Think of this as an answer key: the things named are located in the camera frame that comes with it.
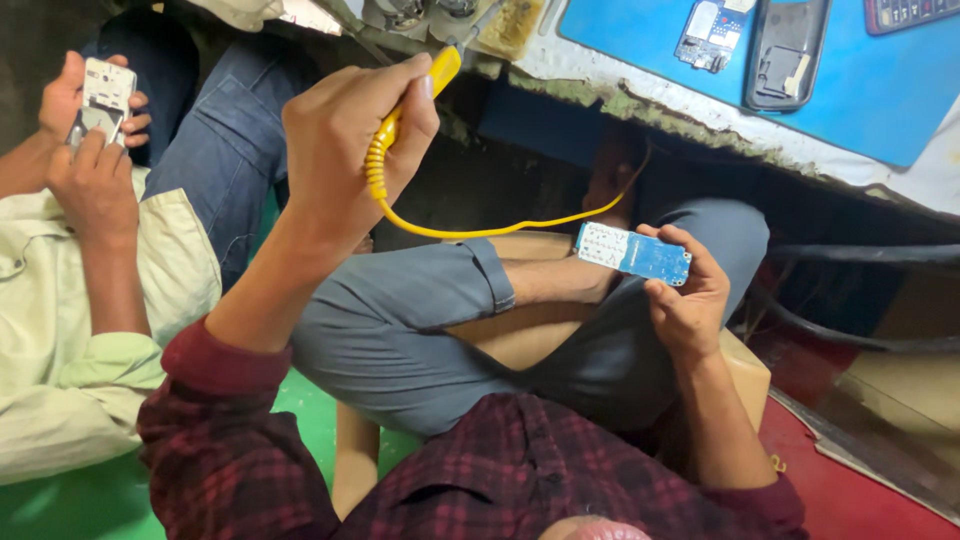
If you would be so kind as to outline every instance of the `circuit board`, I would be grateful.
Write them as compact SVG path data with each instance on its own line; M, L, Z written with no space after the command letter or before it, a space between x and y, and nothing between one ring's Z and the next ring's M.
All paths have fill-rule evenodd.
M751 2L746 11L740 11L744 9L742 0L697 0L674 56L710 73L727 67L752 6Z
M675 287L686 283L690 273L692 257L683 246L592 221L580 226L576 248L582 260Z

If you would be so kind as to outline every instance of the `jeans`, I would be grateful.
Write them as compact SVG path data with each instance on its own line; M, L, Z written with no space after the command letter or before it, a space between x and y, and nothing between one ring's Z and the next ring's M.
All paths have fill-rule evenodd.
M172 40L178 44L171 46ZM244 35L183 114L196 86L196 48L172 19L125 12L104 26L96 53L104 59L126 55L138 89L150 98L153 168L143 198L186 192L220 262L226 293L247 268L267 192L287 175L280 112L320 80L317 65L292 41Z
M726 323L765 254L763 215L743 203L700 199L647 222L673 223L707 246L731 280ZM303 312L294 362L337 400L420 437L449 430L496 392L540 395L607 430L643 430L678 396L643 282L625 278L556 351L514 372L443 331L513 306L513 287L488 240L354 256Z

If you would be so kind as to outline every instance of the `red checkered shirt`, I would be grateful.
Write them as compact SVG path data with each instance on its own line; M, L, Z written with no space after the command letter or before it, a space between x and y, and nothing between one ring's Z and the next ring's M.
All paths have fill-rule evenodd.
M573 411L493 394L381 480L341 523L289 412L271 413L290 352L214 339L204 319L166 348L169 377L140 410L156 516L172 539L535 539L599 515L661 538L806 538L786 477L693 486Z

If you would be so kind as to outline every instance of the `hand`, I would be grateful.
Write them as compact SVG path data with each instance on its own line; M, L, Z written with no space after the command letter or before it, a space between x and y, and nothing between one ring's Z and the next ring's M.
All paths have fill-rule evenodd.
M119 144L104 148L106 138L103 130L90 130L72 163L70 148L59 147L50 160L46 185L82 247L135 246L140 214L133 192L133 164Z
M684 246L693 256L686 283L673 288L661 280L643 285L657 337L674 361L698 362L720 353L720 328L730 295L730 280L703 244L673 225L636 228L640 234Z
M364 156L382 119L403 98L396 143L386 156L390 203L410 182L440 119L432 98L430 56L382 69L347 67L283 108L290 203L303 233L353 249L382 217L367 189Z
M127 67L127 58L121 55L114 55L107 59L113 65ZM55 144L63 144L74 119L77 117L77 110L83 104L84 99L84 72L86 70L84 58L79 54L69 51L63 62L63 70L60 76L43 89L43 102L40 105L40 131L49 136ZM131 110L137 110L147 105L146 94L141 91L135 92L130 97ZM123 130L124 144L133 148L142 146L150 140L146 134L134 135L150 124L150 114L136 114L129 120L121 124Z

